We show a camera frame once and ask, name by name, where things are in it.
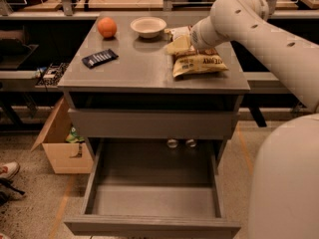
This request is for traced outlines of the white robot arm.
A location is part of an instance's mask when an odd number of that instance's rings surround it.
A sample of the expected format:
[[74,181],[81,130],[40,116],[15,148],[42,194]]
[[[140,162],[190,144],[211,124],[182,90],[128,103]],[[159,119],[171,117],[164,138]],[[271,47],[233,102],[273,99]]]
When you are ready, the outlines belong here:
[[279,126],[258,150],[248,239],[319,239],[319,46],[267,23],[268,15],[265,0],[216,0],[167,51],[236,41],[311,112]]

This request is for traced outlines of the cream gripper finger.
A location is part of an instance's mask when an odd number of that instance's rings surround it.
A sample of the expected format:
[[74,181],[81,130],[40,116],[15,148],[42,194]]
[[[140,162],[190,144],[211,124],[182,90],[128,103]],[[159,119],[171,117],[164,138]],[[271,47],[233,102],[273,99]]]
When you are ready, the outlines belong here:
[[179,36],[165,46],[165,52],[168,55],[189,55],[195,54],[196,50],[190,42],[188,35]]

